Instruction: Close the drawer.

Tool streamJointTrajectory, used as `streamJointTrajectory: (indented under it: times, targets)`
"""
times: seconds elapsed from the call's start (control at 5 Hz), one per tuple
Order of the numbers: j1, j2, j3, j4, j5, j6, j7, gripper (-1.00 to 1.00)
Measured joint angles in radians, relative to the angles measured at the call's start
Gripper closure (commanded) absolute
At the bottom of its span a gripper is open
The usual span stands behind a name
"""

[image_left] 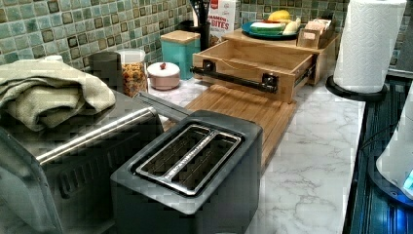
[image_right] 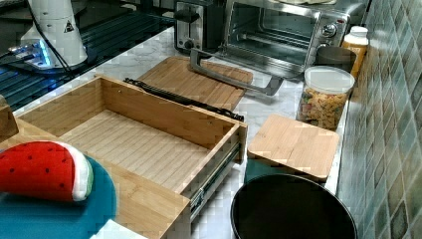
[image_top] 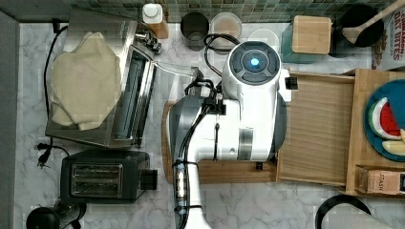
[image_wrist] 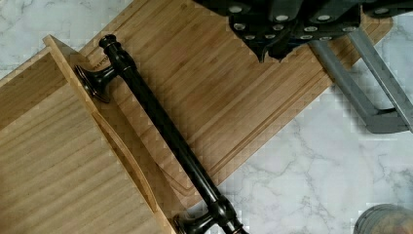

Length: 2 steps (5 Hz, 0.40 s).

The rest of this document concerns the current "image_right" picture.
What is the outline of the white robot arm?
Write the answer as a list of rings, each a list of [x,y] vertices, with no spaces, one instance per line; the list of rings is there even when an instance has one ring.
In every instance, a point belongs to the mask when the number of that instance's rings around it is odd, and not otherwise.
[[[88,58],[71,0],[27,0],[33,26],[9,51],[41,70],[70,70]]]

